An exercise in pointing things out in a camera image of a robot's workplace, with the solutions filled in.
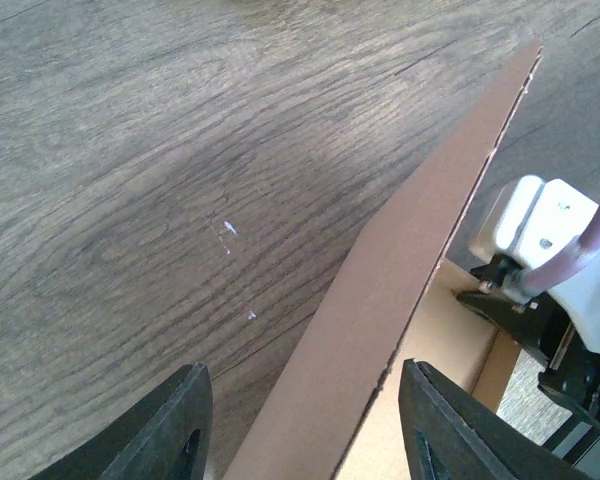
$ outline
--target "wood grain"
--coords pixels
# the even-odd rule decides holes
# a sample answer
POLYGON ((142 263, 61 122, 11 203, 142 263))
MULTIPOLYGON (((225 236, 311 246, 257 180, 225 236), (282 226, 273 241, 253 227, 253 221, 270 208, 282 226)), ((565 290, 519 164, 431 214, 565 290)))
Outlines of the wood grain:
POLYGON ((521 173, 600 195, 600 2, 0 2, 0 478, 192 361, 222 472, 365 220, 531 36, 469 227, 521 173))

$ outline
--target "cardboard edge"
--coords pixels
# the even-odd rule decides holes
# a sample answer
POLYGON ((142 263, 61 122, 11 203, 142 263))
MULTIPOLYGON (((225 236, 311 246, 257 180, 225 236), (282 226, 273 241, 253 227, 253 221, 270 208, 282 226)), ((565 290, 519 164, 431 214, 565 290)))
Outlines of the cardboard edge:
MULTIPOLYGON (((336 465, 335 470, 331 473, 331 476, 330 476, 331 480, 335 479, 338 476, 338 473, 339 473, 340 469, 342 468, 342 464, 343 464, 347 454, 349 453, 351 446, 353 445, 358 434, 360 433, 360 429, 361 429, 362 425, 364 424, 365 420, 367 419, 367 417, 369 415, 369 411, 371 410, 375 400, 377 399, 378 392, 382 389, 382 385, 386 381, 387 376, 391 373, 391 370, 393 369, 397 354, 400 351, 402 344, 404 343, 405 334, 407 332, 407 329, 409 328, 409 324, 411 323, 411 320, 413 319, 413 316, 414 316, 416 310, 420 306, 422 299, 424 298, 427 291, 431 287, 431 283, 433 282, 433 279, 434 279, 436 273, 439 271, 440 265, 442 264, 442 261, 444 260, 446 254, 449 250, 451 241, 453 240, 453 237, 456 235, 458 228, 460 226, 460 223, 462 222, 462 220, 464 220, 464 217, 467 214, 469 205, 473 201, 475 193, 476 193, 478 187, 480 186, 480 183, 482 182, 484 175, 485 175, 487 169, 489 168, 489 165, 491 164, 491 161, 495 157, 498 147, 502 143, 502 139, 504 138, 504 135, 505 135, 507 129, 509 128, 511 121, 512 121, 515 113, 517 112, 518 107, 520 106, 520 103, 522 102, 523 97, 528 92, 529 84, 533 80, 533 77, 538 68, 538 65, 540 64, 540 61, 542 60, 543 45, 539 41, 535 41, 535 42, 531 43, 529 46, 527 46, 526 48, 532 48, 534 46, 537 49, 536 59, 535 59, 534 63, 532 64, 524 83, 521 85, 518 95, 514 100, 514 103, 511 105, 511 109, 509 110, 509 113, 502 125, 502 128, 500 129, 500 133, 498 134, 496 141, 494 142, 493 148, 492 148, 489 156, 485 160, 485 163, 478 175, 478 178, 476 179, 476 182, 474 183, 474 185, 470 191, 469 197, 467 198, 465 204, 463 205, 460 216, 456 220, 453 230, 451 231, 451 233, 448 235, 448 237, 446 239, 444 249, 441 252, 440 256, 438 257, 433 270, 430 272, 429 277, 427 278, 427 282, 426 282, 424 288, 422 289, 422 291, 420 292, 420 295, 418 296, 418 298, 416 300, 414 309, 411 311, 411 314, 409 315, 409 318, 407 319, 407 322, 405 324, 405 328, 403 329, 402 334, 400 335, 400 338, 398 339, 398 342, 396 343, 396 346, 393 349, 391 356, 389 357, 389 361, 387 362, 387 365, 383 369, 382 374, 380 375, 380 378, 378 379, 378 385, 376 386, 376 388, 373 390, 371 396, 369 397, 369 401, 367 402, 364 412, 361 415, 361 417, 356 425, 354 434, 349 439, 349 442, 347 443, 347 446, 346 446, 343 454, 341 455, 341 457, 336 465)), ((478 400, 480 400, 481 402, 484 400, 491 405, 495 405, 495 410, 497 410, 498 405, 500 404, 500 400, 502 399, 502 394, 504 394, 504 390, 506 389, 508 379, 511 376, 511 373, 513 372, 513 366, 515 366, 515 361, 514 361, 511 369, 509 370, 509 368, 508 368, 509 363, 510 363, 511 354, 501 355, 497 351, 494 351, 493 347, 494 347, 495 341, 497 339, 498 339, 498 335, 494 335, 491 352, 485 358, 485 362, 483 363, 483 368, 482 368, 480 375, 478 376, 478 379, 476 381, 476 387, 471 389, 471 392, 474 396, 475 396, 474 392, 476 392, 476 389, 477 389, 477 393, 480 398, 478 398, 478 397, 476 397, 476 398, 478 398, 478 400), (503 372, 500 372, 500 374, 498 374, 497 368, 494 367, 494 365, 496 365, 496 363, 500 360, 503 360, 503 361, 507 360, 507 368, 503 372), (487 364, 487 362, 489 362, 489 366, 490 366, 489 370, 488 370, 489 375, 487 377, 485 377, 485 380, 483 380, 481 382, 480 378, 482 376, 482 372, 484 371, 484 367, 487 364), (486 385, 487 385, 486 382, 489 382, 489 381, 497 382, 498 385, 502 385, 504 383, 504 388, 502 388, 502 392, 500 393, 499 399, 497 398, 497 393, 495 393, 496 392, 495 390, 493 390, 492 394, 488 393, 488 388, 486 388, 486 385)), ((499 345, 504 345, 504 340, 501 339, 499 342, 499 345)))

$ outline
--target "pink cable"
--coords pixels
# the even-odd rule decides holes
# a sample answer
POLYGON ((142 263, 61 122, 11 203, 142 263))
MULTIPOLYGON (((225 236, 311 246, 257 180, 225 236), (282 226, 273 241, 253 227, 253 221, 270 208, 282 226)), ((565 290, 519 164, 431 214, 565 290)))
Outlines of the pink cable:
POLYGON ((569 242, 562 250, 541 266, 521 272, 518 285, 530 296, 539 295, 568 280, 584 267, 600 250, 600 205, 582 235, 569 242))

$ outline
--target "cardboard flap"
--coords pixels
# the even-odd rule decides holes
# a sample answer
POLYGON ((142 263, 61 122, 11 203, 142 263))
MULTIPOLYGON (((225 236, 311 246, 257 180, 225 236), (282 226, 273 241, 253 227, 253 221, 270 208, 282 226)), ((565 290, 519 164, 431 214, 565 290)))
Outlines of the cardboard flap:
POLYGON ((495 154, 541 45, 516 54, 457 131, 364 227, 225 476, 328 479, 381 386, 495 154))
MULTIPOLYGON (((442 262, 409 322, 391 372, 347 449, 336 480, 411 478, 398 404, 402 365, 410 359, 426 361, 467 391, 482 380, 484 369, 489 368, 495 328, 460 305, 453 293, 477 286, 468 272, 442 262)), ((498 358, 498 375, 490 375, 491 383, 485 388, 492 397, 504 393, 517 353, 498 358)))

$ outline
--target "white scratch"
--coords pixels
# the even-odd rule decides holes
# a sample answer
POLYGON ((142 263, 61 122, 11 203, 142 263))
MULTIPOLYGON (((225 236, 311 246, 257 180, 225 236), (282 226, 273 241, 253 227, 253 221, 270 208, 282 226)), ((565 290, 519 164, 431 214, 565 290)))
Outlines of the white scratch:
MULTIPOLYGON (((215 228, 213 228, 213 225, 211 225, 211 222, 208 222, 208 223, 209 223, 209 228, 211 229, 211 231, 213 232, 213 234, 218 238, 218 241, 220 242, 220 245, 222 245, 224 247, 224 251, 227 253, 227 255, 231 255, 231 250, 229 250, 229 247, 227 247, 227 244, 222 239, 222 235, 220 233, 218 233, 215 228)), ((233 228, 233 225, 231 225, 229 222, 224 222, 224 223, 225 223, 225 227, 227 226, 227 224, 229 224, 229 226, 231 227, 230 230, 232 230, 232 231, 235 232, 235 229, 233 228)))
POLYGON ((226 228, 227 230, 229 230, 234 235, 238 235, 238 231, 233 227, 233 225, 231 225, 226 220, 224 221, 224 228, 226 228))

